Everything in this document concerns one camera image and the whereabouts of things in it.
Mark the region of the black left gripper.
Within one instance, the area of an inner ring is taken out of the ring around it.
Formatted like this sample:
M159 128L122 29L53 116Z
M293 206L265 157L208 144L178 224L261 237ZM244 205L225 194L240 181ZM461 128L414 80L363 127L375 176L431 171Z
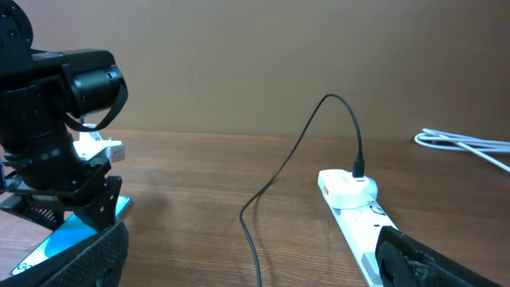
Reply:
M74 214L95 231L116 222L122 178L108 159L81 161L71 131L106 128L128 99L113 55L100 49L61 53L1 51L2 180L11 196L1 210L49 230L64 213L37 207L78 207Z

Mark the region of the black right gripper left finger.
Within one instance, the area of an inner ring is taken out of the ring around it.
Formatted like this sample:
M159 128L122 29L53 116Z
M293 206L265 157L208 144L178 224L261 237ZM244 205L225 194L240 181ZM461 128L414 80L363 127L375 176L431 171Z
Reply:
M117 287L128 256L123 222L102 230L26 271L1 287Z

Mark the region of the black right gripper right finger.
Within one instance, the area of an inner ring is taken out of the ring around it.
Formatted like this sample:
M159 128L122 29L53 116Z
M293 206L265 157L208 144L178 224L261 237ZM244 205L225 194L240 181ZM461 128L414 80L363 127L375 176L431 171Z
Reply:
M384 226L375 249L384 287L501 287L392 226Z

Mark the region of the cyan screen smartphone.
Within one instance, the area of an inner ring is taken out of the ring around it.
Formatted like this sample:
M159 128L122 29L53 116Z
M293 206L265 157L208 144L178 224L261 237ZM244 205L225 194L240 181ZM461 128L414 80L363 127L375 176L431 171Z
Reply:
M16 265L10 275L16 276L95 235L96 231L76 215L68 217L62 226L52 232L37 248Z

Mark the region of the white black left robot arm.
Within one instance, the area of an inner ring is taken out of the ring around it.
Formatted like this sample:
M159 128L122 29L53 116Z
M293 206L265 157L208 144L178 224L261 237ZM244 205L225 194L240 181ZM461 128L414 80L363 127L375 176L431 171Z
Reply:
M31 23L13 1L1 4L2 209L55 230L67 211L94 230L116 220L121 180L106 159L82 160L73 132L82 116L105 111L106 128L128 99L125 79L106 50L34 49Z

